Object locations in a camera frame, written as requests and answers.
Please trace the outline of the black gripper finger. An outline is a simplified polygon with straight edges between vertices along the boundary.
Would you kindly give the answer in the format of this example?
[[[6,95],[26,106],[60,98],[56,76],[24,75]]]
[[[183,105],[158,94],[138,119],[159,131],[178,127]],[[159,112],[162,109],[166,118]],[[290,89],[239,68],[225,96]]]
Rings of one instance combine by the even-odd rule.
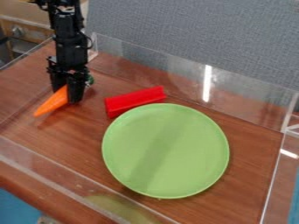
[[[74,104],[83,99],[86,90],[86,77],[78,73],[71,75],[67,79],[67,88],[68,102]]]
[[[51,72],[51,88],[52,92],[56,92],[67,84],[66,72]]]

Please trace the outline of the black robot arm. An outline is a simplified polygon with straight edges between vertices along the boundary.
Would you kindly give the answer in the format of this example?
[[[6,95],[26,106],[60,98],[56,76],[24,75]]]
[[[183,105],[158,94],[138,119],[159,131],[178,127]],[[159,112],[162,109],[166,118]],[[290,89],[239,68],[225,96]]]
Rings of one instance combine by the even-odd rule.
[[[78,103],[83,99],[86,87],[94,84],[87,68],[88,50],[94,42],[83,32],[80,0],[30,0],[30,2],[48,12],[54,30],[56,55],[47,59],[52,92],[56,93],[66,87],[68,103]]]

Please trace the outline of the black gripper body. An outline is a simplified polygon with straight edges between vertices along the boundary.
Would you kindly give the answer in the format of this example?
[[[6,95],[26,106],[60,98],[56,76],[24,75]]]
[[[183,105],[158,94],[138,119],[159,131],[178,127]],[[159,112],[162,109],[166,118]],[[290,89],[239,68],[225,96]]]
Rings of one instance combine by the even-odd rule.
[[[56,42],[56,55],[48,57],[48,73],[66,72],[68,77],[80,74],[88,80],[88,41]]]

